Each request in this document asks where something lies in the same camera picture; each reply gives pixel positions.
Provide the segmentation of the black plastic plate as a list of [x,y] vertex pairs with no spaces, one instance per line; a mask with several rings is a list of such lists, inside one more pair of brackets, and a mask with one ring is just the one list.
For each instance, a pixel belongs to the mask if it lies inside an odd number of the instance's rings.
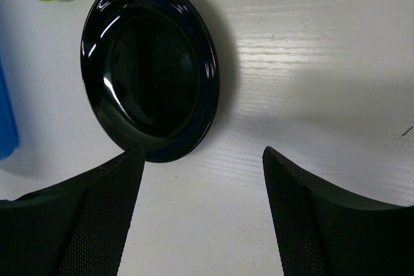
[[191,153],[220,94],[213,39],[190,0],[95,0],[82,30],[82,80],[105,133],[166,163]]

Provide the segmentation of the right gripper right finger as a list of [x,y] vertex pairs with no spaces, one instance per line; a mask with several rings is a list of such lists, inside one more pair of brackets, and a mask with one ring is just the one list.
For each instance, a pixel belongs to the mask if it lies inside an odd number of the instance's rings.
[[285,275],[412,275],[413,208],[336,186],[272,147],[263,153]]

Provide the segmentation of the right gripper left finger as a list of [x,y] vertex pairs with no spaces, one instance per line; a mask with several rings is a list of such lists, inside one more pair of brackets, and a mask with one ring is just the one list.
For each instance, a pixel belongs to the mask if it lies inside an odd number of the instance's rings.
[[1,201],[2,275],[116,275],[145,156],[134,147],[70,179]]

